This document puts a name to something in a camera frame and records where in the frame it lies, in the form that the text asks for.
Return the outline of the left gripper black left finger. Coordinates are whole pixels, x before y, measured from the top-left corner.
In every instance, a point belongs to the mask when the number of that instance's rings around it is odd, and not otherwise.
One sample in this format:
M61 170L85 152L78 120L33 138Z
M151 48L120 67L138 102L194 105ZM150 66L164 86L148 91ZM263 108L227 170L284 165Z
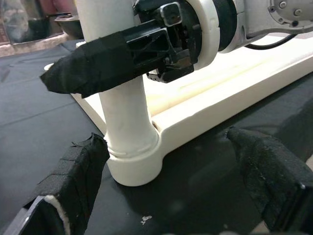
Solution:
M106 141L96 133L72 143L4 235L84 235L109 157Z

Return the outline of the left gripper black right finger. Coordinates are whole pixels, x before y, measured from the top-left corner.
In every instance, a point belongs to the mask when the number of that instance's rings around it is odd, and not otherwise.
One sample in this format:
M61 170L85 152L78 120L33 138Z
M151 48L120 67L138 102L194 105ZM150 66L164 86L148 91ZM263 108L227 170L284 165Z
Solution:
M313 171L278 139L230 127L246 190L271 232L313 232Z

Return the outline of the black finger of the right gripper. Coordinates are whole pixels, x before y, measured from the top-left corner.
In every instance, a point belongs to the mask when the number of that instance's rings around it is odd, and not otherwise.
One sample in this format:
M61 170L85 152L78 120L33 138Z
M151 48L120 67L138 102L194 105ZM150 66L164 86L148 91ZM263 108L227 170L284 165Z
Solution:
M51 92L86 98L159 68L169 50L165 28L133 27L79 46L40 79Z

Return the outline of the white plastic children table top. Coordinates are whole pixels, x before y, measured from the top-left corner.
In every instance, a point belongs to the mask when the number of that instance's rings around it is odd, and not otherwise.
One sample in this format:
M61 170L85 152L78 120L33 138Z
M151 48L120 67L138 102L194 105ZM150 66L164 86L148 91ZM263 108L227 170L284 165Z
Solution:
M149 183L161 172L168 153L312 72L313 32L269 50L242 47L220 53L215 61L247 64L248 68L156 116L148 111L158 134L157 146L150 155L117 158L110 154L107 164L118 183L129 187ZM105 136L106 121L99 94L85 99L74 94L73 98Z

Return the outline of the speckled stone ledge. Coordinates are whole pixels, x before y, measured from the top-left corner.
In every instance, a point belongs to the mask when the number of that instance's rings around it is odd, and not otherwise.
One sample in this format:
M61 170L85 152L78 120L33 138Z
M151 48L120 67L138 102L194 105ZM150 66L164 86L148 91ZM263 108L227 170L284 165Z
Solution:
M61 35L28 43L1 45L0 57L48 49L57 46L58 44L64 43L68 40L70 40L70 36L66 33L63 33Z

